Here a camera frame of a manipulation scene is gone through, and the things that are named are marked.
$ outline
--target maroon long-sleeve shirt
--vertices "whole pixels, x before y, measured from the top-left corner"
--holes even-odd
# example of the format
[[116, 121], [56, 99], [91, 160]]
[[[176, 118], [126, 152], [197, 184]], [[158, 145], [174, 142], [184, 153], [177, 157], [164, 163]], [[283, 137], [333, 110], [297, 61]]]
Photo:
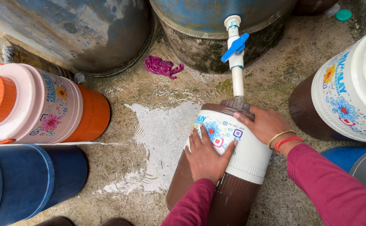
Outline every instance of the maroon long-sleeve shirt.
[[[310, 197], [325, 225], [366, 226], [366, 186], [312, 147], [300, 144], [289, 152], [287, 174]], [[210, 180], [198, 180], [161, 226], [206, 225], [214, 193]]]

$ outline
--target blue tap handle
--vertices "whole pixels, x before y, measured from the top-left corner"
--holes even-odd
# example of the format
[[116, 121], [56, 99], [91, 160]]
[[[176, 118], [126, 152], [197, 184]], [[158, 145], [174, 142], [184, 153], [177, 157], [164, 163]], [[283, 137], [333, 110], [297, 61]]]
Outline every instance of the blue tap handle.
[[244, 43], [249, 36], [249, 34], [244, 33], [240, 38], [234, 40], [230, 48], [222, 56], [221, 61], [226, 63], [228, 59], [231, 58], [234, 54], [241, 54], [244, 50]]

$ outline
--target hand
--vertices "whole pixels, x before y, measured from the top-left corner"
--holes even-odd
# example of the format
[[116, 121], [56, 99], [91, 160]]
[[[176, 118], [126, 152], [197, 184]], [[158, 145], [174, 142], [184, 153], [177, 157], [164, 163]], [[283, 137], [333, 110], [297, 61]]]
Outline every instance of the hand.
[[[251, 106], [250, 111], [255, 115], [255, 120], [251, 121], [245, 115], [235, 112], [233, 116], [241, 123], [243, 123], [256, 138], [264, 144], [268, 144], [269, 141], [282, 131], [290, 130], [291, 126], [286, 119], [273, 109], [264, 110], [257, 106]], [[272, 147], [286, 138], [296, 136], [293, 133], [285, 133], [278, 136], [271, 144]], [[283, 144], [279, 148], [279, 152], [287, 156], [289, 151], [302, 141], [293, 140]]]
[[232, 153], [237, 145], [237, 141], [232, 141], [225, 152], [220, 155], [211, 144], [208, 133], [203, 124], [200, 125], [201, 137], [203, 142], [198, 136], [197, 130], [193, 130], [193, 134], [190, 135], [190, 149], [185, 147], [186, 157], [190, 163], [191, 173], [193, 174], [194, 181], [200, 179], [209, 179], [215, 185], [225, 174], [226, 167], [232, 156]]

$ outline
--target pink flower print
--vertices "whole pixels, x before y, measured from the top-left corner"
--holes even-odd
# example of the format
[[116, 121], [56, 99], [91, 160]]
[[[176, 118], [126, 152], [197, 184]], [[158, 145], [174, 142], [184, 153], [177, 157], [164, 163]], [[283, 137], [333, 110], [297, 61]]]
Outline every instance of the pink flower print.
[[42, 129], [45, 131], [56, 129], [57, 125], [61, 123], [62, 116], [56, 116], [53, 113], [49, 113], [49, 116], [41, 120]]

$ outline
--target woman's left hand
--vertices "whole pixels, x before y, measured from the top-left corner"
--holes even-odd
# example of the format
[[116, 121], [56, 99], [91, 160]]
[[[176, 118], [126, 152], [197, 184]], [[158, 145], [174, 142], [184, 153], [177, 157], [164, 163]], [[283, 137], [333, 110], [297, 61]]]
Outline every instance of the woman's left hand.
[[223, 177], [226, 167], [228, 167], [232, 153], [236, 148], [237, 141], [232, 141], [225, 152], [220, 155], [212, 146], [203, 124], [200, 125], [200, 130], [203, 142], [201, 143], [197, 130], [194, 129], [193, 134], [189, 137], [191, 153], [189, 147], [186, 146], [186, 157], [189, 160], [194, 181], [205, 178], [216, 185]]

